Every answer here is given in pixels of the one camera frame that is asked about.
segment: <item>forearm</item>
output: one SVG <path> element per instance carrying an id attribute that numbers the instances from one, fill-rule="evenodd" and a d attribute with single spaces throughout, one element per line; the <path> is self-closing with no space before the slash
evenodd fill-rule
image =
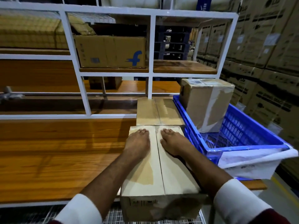
<path id="1" fill-rule="evenodd" d="M 103 219 L 108 214 L 125 178 L 137 163 L 138 160 L 124 150 L 110 166 L 81 191 L 81 194 L 87 196 L 94 203 Z"/>
<path id="2" fill-rule="evenodd" d="M 181 156 L 191 167 L 201 187 L 211 198 L 215 197 L 223 184 L 232 179 L 228 173 L 213 164 L 191 144 L 183 150 Z"/>

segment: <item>person's right hand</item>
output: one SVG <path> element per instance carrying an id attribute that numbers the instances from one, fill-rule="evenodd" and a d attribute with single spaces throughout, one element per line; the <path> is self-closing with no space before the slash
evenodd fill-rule
<path id="1" fill-rule="evenodd" d="M 185 150 L 193 147 L 187 138 L 171 129 L 161 130 L 162 138 L 160 140 L 163 148 L 173 156 L 182 156 Z"/>

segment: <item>cardboard box with blue logo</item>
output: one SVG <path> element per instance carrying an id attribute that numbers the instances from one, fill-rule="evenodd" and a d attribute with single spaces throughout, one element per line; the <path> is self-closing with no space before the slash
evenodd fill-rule
<path id="1" fill-rule="evenodd" d="M 81 67 L 145 68 L 145 37 L 75 35 Z"/>

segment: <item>open cardboard box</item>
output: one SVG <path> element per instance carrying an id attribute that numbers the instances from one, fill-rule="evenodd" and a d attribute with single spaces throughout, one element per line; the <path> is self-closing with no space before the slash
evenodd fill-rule
<path id="1" fill-rule="evenodd" d="M 134 126 L 150 132 L 150 153 L 131 171 L 121 187 L 125 222 L 196 218 L 207 195 L 187 167 L 168 154 L 160 143 L 161 130 L 170 128 L 183 135 L 178 126 Z"/>

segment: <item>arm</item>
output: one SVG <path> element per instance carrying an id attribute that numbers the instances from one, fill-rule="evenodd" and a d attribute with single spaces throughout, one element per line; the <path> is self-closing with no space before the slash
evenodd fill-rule
<path id="1" fill-rule="evenodd" d="M 242 183 L 197 151 L 180 133 L 163 129 L 161 135 L 163 148 L 174 156 L 181 156 L 188 163 L 226 223 L 289 223 Z"/>
<path id="2" fill-rule="evenodd" d="M 140 129 L 132 133 L 123 153 L 77 194 L 55 220 L 63 224 L 101 223 L 125 178 L 149 150 L 149 132 Z"/>

